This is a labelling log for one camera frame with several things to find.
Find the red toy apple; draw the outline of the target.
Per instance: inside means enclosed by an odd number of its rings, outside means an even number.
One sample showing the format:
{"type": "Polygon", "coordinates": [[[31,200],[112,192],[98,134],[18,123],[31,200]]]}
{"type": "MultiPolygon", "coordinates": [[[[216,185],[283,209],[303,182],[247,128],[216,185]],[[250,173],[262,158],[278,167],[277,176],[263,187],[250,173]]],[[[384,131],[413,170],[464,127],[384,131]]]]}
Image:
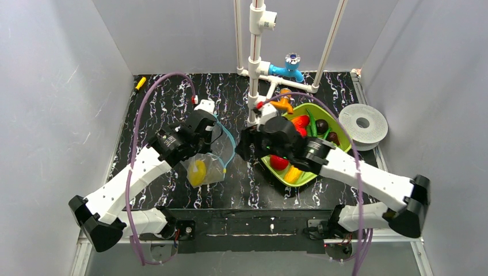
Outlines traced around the red toy apple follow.
{"type": "Polygon", "coordinates": [[[275,171],[283,171],[289,166],[289,161],[276,155],[271,155],[269,164],[275,171]]]}

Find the clear zip top bag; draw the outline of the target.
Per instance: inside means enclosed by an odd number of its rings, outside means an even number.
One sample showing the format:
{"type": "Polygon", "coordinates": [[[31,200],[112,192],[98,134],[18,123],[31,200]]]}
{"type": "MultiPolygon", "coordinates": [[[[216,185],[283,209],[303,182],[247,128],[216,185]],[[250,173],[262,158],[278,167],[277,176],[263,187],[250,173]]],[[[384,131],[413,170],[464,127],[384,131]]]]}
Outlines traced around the clear zip top bag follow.
{"type": "Polygon", "coordinates": [[[211,152],[197,152],[187,159],[181,161],[186,171],[190,162],[202,160],[207,167],[207,174],[202,185],[210,185],[221,182],[225,179],[227,166],[235,156],[236,142],[230,131],[219,121],[213,129],[211,152]]]}

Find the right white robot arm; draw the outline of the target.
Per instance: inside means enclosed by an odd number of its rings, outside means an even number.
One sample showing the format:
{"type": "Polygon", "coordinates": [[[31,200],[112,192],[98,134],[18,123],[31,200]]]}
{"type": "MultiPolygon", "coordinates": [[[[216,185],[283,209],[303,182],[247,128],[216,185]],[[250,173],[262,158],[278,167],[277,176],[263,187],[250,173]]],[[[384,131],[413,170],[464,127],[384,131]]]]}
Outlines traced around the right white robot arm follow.
{"type": "Polygon", "coordinates": [[[235,149],[243,160],[275,155],[299,170],[340,181],[378,200],[375,204],[336,206],[325,227],[329,232],[389,228],[409,238],[421,236],[430,205],[427,177],[395,175],[357,161],[329,141],[302,136],[268,103],[257,113],[257,123],[241,131],[235,149]]]}

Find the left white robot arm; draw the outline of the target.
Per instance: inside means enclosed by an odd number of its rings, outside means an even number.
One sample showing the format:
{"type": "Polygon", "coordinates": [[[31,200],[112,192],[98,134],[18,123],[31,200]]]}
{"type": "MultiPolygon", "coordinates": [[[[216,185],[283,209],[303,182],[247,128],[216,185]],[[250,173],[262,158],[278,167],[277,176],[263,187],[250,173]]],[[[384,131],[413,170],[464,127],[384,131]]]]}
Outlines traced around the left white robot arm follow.
{"type": "Polygon", "coordinates": [[[164,207],[129,211],[126,207],[159,176],[197,154],[211,152],[215,103],[203,99],[185,122],[161,128],[135,159],[98,190],[68,203],[77,224],[97,252],[134,232],[162,235],[176,225],[164,207]]]}

